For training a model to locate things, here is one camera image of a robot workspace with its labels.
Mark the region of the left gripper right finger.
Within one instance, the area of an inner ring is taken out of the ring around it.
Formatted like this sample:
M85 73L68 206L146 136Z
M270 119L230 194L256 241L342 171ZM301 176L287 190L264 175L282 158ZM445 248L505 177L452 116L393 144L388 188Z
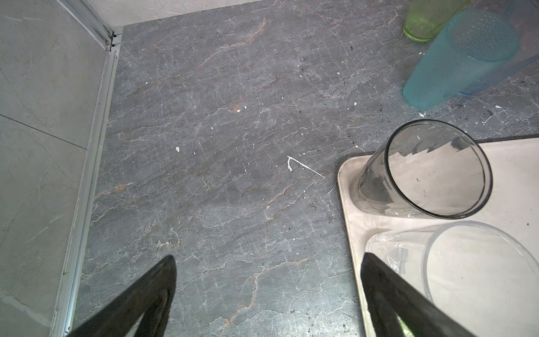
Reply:
M473 335L372 253L364 254L361 281L377 336L403 336L397 317L414 336Z

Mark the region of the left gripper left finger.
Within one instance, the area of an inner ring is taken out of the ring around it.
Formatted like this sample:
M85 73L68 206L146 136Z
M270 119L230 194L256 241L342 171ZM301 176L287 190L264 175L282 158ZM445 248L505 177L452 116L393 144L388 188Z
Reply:
M70 336L163 336L175 295L175 258L167 255Z

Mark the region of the clear tumbler glass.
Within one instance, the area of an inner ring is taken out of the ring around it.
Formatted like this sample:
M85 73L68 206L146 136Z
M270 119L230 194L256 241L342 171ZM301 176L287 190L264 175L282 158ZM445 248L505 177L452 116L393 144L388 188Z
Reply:
M365 250L476 336L538 335L538 262L494 226L461 221L387 231Z

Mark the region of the dark grey tumbler glass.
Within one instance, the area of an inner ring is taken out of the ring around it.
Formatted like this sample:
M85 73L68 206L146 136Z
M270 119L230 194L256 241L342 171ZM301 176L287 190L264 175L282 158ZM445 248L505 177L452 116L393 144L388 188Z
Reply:
M494 175L484 150L463 130L433 119L400 126L350 184L365 213L458 220L484 208Z

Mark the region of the beige plastic tray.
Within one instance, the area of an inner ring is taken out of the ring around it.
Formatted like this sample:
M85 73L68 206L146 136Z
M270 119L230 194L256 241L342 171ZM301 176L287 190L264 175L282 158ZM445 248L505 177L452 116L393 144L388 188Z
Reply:
M491 198L479 213L457 221L395 218L360 211L353 205L349 189L368 157L344 161L338 171L338 187L355 275L360 275L363 257L367 253L366 243L374 235L461 221L485 223L504 231L528 249L538 262L538 140L484 143L482 149L494 175Z

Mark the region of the tall green tumbler glass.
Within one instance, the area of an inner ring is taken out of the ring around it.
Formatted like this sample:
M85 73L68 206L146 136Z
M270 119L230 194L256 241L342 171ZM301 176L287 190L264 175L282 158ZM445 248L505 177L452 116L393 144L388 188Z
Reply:
M401 329L403 331L404 337L414 337L414 334L411 332L410 328L405 324L401 317L397 317L398 322L400 323Z

